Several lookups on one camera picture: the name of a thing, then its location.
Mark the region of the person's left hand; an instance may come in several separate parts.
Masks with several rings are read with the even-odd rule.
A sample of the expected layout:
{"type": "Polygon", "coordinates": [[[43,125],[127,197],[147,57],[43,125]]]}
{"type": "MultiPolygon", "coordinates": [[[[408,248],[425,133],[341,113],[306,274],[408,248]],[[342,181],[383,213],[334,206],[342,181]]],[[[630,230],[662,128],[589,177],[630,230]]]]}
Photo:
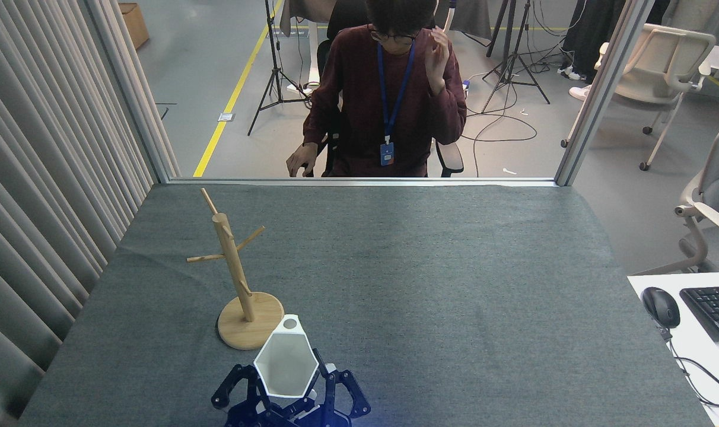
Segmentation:
{"type": "Polygon", "coordinates": [[[430,32],[430,48],[425,51],[425,76],[432,95],[439,95],[446,88],[444,71],[450,56],[449,39],[440,27],[430,32]]]}

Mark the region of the person's right hand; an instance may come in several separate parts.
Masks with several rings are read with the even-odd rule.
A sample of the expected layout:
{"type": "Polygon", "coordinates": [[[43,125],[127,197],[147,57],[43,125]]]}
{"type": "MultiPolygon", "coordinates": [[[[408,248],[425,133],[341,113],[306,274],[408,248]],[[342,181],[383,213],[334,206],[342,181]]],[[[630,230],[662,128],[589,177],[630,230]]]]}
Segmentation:
{"type": "Polygon", "coordinates": [[[314,142],[302,143],[286,161],[289,177],[296,177],[302,168],[303,176],[313,172],[314,163],[318,157],[319,144],[314,142]]]}

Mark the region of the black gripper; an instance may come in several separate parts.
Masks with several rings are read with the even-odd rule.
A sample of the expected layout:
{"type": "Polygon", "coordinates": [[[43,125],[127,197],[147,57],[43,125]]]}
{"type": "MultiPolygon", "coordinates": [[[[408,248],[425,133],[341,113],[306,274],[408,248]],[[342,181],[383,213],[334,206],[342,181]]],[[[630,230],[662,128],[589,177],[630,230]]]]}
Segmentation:
{"type": "Polygon", "coordinates": [[[265,386],[256,368],[237,364],[221,382],[211,397],[211,404],[218,410],[227,411],[226,426],[351,426],[351,419],[371,412],[371,406],[357,379],[350,370],[338,371],[323,362],[318,349],[312,349],[318,361],[319,373],[325,380],[324,401],[316,404],[311,398],[281,407],[270,403],[265,386]],[[230,393],[238,382],[247,381],[246,399],[230,406],[230,393]],[[343,385],[352,399],[348,414],[336,410],[337,384],[343,385]]]}

